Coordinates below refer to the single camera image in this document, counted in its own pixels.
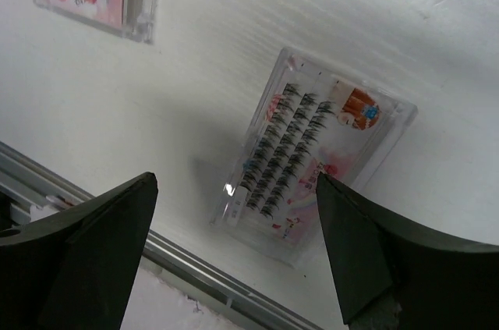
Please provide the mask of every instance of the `white surface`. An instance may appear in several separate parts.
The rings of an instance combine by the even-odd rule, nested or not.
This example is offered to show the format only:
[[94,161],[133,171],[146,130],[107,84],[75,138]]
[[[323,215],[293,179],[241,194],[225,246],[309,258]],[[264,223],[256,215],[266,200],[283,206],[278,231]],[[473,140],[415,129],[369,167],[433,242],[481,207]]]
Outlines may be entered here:
[[207,226],[281,47],[419,106],[370,198],[499,243],[497,0],[160,0],[153,47],[0,5],[1,141],[95,194],[156,172],[156,231],[327,329],[341,317],[325,256],[292,271]]
[[240,327],[139,269],[121,330],[240,330]]

